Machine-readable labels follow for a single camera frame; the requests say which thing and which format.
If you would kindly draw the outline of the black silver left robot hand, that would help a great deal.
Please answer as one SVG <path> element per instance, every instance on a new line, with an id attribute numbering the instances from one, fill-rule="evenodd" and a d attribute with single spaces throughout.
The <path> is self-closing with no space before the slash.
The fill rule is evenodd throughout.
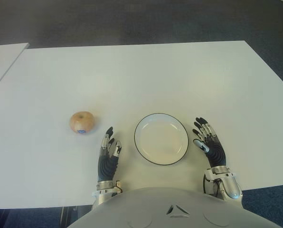
<path id="1" fill-rule="evenodd" d="M 105 133 L 98 158 L 98 182 L 112 181 L 117 170 L 119 156 L 122 150 L 122 144 L 120 141 L 115 143 L 115 148 L 112 154 L 110 154 L 110 148 L 114 143 L 113 127 L 111 126 Z"/>

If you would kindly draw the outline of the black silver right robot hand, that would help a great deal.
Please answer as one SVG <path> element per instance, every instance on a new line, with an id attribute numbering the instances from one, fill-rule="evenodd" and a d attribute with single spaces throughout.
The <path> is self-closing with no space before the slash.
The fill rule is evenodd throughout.
<path id="1" fill-rule="evenodd" d="M 193 143 L 206 155 L 210 167 L 226 166 L 224 148 L 211 124 L 204 118 L 196 118 L 193 133 L 197 136 Z"/>

